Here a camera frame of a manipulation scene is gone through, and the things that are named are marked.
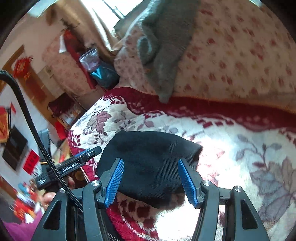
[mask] gray sweater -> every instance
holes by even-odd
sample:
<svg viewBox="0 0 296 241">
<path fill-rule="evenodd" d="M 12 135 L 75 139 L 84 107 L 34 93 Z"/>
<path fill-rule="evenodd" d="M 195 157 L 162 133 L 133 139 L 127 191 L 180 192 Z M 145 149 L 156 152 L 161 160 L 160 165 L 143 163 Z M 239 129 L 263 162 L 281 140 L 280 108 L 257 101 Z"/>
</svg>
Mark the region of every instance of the gray sweater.
<svg viewBox="0 0 296 241">
<path fill-rule="evenodd" d="M 162 103 L 167 103 L 173 93 L 178 62 L 194 31 L 198 3 L 198 0 L 151 0 L 138 22 L 144 32 L 138 40 L 138 55 Z"/>
</svg>

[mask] window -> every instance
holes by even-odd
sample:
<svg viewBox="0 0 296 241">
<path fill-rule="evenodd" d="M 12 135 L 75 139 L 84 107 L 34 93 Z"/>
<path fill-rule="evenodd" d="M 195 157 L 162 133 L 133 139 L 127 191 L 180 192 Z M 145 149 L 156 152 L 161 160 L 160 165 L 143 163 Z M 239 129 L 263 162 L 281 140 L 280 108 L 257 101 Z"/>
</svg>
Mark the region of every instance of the window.
<svg viewBox="0 0 296 241">
<path fill-rule="evenodd" d="M 143 0 L 84 0 L 91 4 L 109 30 Z"/>
</svg>

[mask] blue gripper pad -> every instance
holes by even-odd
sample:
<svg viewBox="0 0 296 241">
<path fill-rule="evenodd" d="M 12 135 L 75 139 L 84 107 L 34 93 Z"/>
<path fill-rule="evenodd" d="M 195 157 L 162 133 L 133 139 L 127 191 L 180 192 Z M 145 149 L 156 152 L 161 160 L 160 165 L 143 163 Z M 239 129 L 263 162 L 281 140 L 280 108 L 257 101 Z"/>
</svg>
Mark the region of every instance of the blue gripper pad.
<svg viewBox="0 0 296 241">
<path fill-rule="evenodd" d="M 118 164 L 116 161 L 114 162 L 113 166 L 111 167 L 110 171 L 113 171 L 112 177 L 106 187 L 106 198 L 104 201 L 105 207 L 108 208 L 115 199 L 123 171 L 124 171 L 124 162 L 122 159 L 119 160 Z"/>
<path fill-rule="evenodd" d="M 198 205 L 196 198 L 196 188 L 181 160 L 178 161 L 178 173 L 189 203 L 192 204 L 194 208 L 196 208 Z"/>
</svg>

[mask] curtain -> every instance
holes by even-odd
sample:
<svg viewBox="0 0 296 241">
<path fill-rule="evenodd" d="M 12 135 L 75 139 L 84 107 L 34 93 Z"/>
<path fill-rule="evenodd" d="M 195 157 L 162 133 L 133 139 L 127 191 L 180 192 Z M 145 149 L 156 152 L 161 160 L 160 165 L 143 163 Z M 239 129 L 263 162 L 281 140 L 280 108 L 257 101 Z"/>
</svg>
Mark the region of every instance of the curtain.
<svg viewBox="0 0 296 241">
<path fill-rule="evenodd" d="M 98 12 L 93 9 L 92 2 L 89 0 L 59 0 L 55 5 L 57 11 L 61 11 L 61 15 L 65 16 L 66 20 L 77 26 L 75 30 L 81 35 L 85 45 L 94 43 L 100 57 L 112 63 L 122 47 L 122 41 L 111 34 Z"/>
</svg>

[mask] purple clothing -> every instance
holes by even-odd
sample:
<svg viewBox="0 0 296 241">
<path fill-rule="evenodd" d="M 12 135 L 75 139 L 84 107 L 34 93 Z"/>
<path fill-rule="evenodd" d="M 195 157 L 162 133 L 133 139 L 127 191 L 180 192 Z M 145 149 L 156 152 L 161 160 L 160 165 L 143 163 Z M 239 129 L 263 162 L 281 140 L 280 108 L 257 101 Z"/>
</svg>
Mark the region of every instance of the purple clothing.
<svg viewBox="0 0 296 241">
<path fill-rule="evenodd" d="M 39 211 L 32 223 L 6 223 L 3 222 L 10 236 L 14 241 L 30 241 L 42 218 L 42 212 Z"/>
</svg>

